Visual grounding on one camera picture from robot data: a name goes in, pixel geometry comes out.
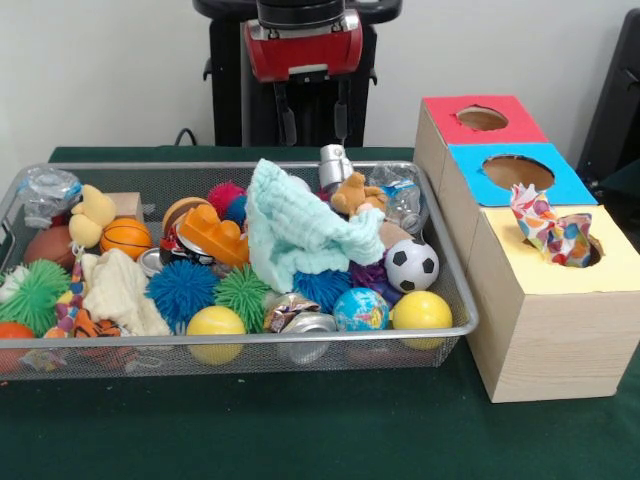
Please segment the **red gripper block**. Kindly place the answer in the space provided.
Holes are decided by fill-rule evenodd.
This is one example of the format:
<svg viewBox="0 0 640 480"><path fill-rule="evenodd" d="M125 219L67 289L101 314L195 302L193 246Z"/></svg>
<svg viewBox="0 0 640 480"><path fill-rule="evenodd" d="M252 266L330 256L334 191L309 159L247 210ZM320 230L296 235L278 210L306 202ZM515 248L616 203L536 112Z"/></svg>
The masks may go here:
<svg viewBox="0 0 640 480"><path fill-rule="evenodd" d="M324 72L329 76L357 70L363 49L363 28L356 12L346 12L331 24L302 30L270 29L257 20L245 24L245 45L252 72L261 83L286 82L292 75ZM349 134L350 81L337 82L334 131L339 141ZM282 145L297 142L296 120L286 84L275 84L276 112Z"/></svg>

